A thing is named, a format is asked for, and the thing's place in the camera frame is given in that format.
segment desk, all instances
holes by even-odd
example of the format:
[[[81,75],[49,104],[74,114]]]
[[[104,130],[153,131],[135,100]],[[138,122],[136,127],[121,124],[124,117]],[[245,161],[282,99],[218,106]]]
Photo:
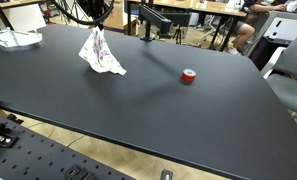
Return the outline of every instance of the desk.
[[[2,9],[10,9],[21,6],[28,6],[31,4],[38,4],[44,2],[43,0],[21,0],[21,1],[11,1],[6,3],[0,3]]]
[[[228,178],[297,180],[297,125],[248,58],[105,33],[128,72],[98,74],[78,56],[90,30],[39,32],[44,47],[0,52],[1,108]]]
[[[127,3],[127,16],[128,16],[128,29],[130,29],[130,16],[131,16],[131,4],[139,4],[140,0],[126,0]],[[233,23],[232,26],[223,42],[223,45],[220,48],[220,51],[223,51],[225,47],[227,46],[227,43],[229,41],[229,38],[238,22],[238,20],[241,17],[246,17],[246,13],[239,11],[238,9],[233,9],[226,7],[226,3],[220,3],[220,2],[211,2],[211,1],[205,1],[204,3],[200,3],[199,0],[184,0],[184,1],[177,1],[177,0],[154,0],[155,6],[160,7],[169,7],[174,9],[192,9],[193,12],[202,12],[212,15],[218,15],[221,17],[232,17]],[[219,22],[217,31],[212,39],[212,42],[209,46],[209,49],[213,48],[213,44],[215,42],[215,38],[217,36],[217,33],[219,31],[219,27],[221,24],[224,23],[225,18],[221,18],[221,21]]]

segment white cloth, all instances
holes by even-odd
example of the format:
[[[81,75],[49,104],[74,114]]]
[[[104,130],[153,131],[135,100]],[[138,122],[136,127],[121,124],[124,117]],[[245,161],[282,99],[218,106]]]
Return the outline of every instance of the white cloth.
[[[105,37],[98,27],[93,29],[79,56],[88,61],[91,68],[98,73],[112,72],[124,75],[127,72],[111,54]]]

